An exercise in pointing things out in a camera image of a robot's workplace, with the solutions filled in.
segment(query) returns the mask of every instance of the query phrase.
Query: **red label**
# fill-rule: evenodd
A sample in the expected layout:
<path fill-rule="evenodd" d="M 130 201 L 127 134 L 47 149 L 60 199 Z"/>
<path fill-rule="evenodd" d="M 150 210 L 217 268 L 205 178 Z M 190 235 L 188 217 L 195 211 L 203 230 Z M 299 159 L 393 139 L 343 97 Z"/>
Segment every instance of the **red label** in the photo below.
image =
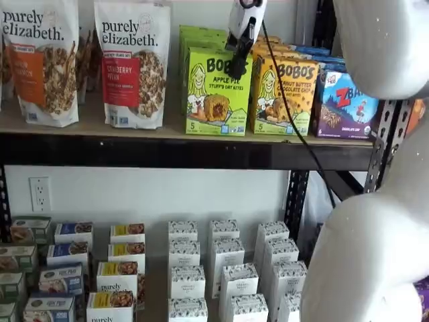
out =
<path fill-rule="evenodd" d="M 105 103 L 139 107 L 138 58 L 103 58 L 102 73 Z"/>

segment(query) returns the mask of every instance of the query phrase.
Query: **cranberry pecan granola bag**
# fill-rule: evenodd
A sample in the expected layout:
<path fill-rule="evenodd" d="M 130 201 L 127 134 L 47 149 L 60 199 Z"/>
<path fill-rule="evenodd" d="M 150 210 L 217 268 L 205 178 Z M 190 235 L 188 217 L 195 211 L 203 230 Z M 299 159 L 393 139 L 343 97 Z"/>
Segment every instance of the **cranberry pecan granola bag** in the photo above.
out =
<path fill-rule="evenodd" d="M 77 122 L 77 0 L 0 0 L 0 10 L 25 120 L 55 127 Z"/>
<path fill-rule="evenodd" d="M 95 0 L 95 24 L 103 51 L 106 123 L 162 126 L 170 8 L 142 0 Z"/>

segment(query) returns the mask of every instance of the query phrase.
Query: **bobo's peanut butter chocolate chip box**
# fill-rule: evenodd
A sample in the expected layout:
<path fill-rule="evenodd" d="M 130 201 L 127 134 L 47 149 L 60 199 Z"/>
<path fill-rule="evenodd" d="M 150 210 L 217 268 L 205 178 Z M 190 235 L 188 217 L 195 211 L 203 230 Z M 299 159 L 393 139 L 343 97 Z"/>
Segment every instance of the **bobo's peanut butter chocolate chip box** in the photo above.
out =
<path fill-rule="evenodd" d="M 189 48 L 186 134 L 244 136 L 252 59 L 240 80 L 228 76 L 232 52 Z"/>
<path fill-rule="evenodd" d="M 307 136 L 318 75 L 318 64 L 311 60 L 275 58 L 291 117 L 301 135 Z M 256 134 L 296 135 L 284 104 L 280 82 L 271 56 L 258 56 L 250 124 Z"/>

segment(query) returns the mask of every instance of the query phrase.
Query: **cartoon girl illustration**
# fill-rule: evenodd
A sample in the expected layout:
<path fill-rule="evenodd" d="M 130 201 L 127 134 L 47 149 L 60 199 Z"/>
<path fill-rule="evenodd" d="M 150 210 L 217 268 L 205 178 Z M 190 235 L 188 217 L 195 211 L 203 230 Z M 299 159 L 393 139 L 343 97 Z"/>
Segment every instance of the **cartoon girl illustration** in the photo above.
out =
<path fill-rule="evenodd" d="M 190 73 L 188 91 L 188 110 L 191 116 L 206 121 L 204 114 L 204 99 L 207 96 L 205 88 L 206 71 L 202 64 L 196 64 Z"/>
<path fill-rule="evenodd" d="M 274 71 L 267 70 L 262 77 L 261 92 L 257 100 L 258 109 L 265 111 L 269 106 L 273 105 L 275 99 L 274 93 L 275 75 Z"/>

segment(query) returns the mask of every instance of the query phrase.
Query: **green box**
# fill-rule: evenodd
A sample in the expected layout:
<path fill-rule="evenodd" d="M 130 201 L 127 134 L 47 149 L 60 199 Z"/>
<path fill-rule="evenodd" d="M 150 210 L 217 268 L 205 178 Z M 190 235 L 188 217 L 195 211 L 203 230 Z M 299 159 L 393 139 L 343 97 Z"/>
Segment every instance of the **green box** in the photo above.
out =
<path fill-rule="evenodd" d="M 226 50 L 189 48 L 186 134 L 245 135 L 252 58 L 241 80 L 227 74 L 232 58 Z"/>

